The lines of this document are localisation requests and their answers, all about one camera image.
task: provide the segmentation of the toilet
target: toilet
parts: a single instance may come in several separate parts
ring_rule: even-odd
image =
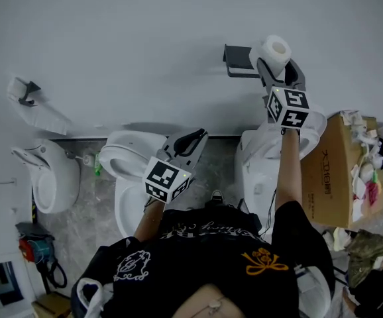
[[[34,201],[41,212],[62,212],[76,202],[80,167],[75,160],[66,157],[62,147],[40,139],[35,141],[33,148],[12,147],[11,153],[28,168]]]
[[[300,159],[317,145],[327,126],[323,112],[309,116],[307,128],[300,131]],[[244,199],[251,213],[262,224],[259,234],[272,234],[275,214],[275,190],[282,135],[280,127],[266,119],[257,130],[245,131],[235,154],[235,187],[237,197]]]
[[[160,134],[118,131],[109,135],[101,149],[102,167],[116,178],[115,218],[123,237],[130,237],[140,223],[149,200],[142,177],[152,156],[161,149],[166,137]]]

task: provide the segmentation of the necklace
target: necklace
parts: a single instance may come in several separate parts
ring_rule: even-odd
[[[221,308],[223,302],[221,301],[222,299],[224,299],[225,296],[223,295],[222,297],[218,298],[218,299],[214,299],[212,301],[209,302],[209,304],[207,306],[205,306],[202,310],[196,312],[194,315],[192,315],[190,318],[194,318],[196,317],[199,313],[205,311],[206,309],[209,308],[209,315],[214,315],[216,312],[219,311],[219,309]]]

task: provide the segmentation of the cardboard box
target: cardboard box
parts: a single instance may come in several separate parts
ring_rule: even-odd
[[[70,299],[57,292],[42,295],[31,305],[38,318],[67,317],[71,313]]]
[[[377,129],[375,118],[364,120],[368,131]],[[351,127],[343,124],[340,114],[331,117],[317,147],[301,161],[303,209],[310,221],[351,229],[383,210],[383,171],[378,171],[382,192],[372,206],[366,197],[363,217],[353,222],[351,170],[361,156],[361,145],[352,142]]]

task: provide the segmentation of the marble floor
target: marble floor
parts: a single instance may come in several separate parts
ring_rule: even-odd
[[[196,166],[196,181],[176,202],[176,209],[201,207],[220,189],[227,203],[237,204],[234,193],[234,155],[239,141],[234,139],[209,139],[201,160]],[[60,146],[82,156],[99,152],[105,141],[62,141]],[[75,281],[81,276],[96,250],[122,239],[114,216],[115,179],[105,170],[99,177],[92,168],[81,164],[80,194],[74,206],[63,212],[45,215],[39,213],[38,221],[55,237],[56,257],[66,272],[68,285],[59,292],[70,295]],[[327,227],[314,224],[322,232]],[[383,214],[360,227],[383,235]],[[335,265],[347,268],[345,252],[332,253]],[[341,298],[342,285],[337,289],[326,317],[354,317]]]

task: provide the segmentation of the toilet paper roll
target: toilet paper roll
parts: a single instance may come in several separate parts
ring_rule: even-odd
[[[254,69],[258,69],[256,63],[261,58],[266,62],[275,78],[283,72],[291,56],[292,50],[288,43],[278,35],[268,36],[253,46],[249,53],[249,59]]]
[[[363,164],[359,170],[359,177],[366,184],[372,179],[374,174],[374,167],[369,162]]]

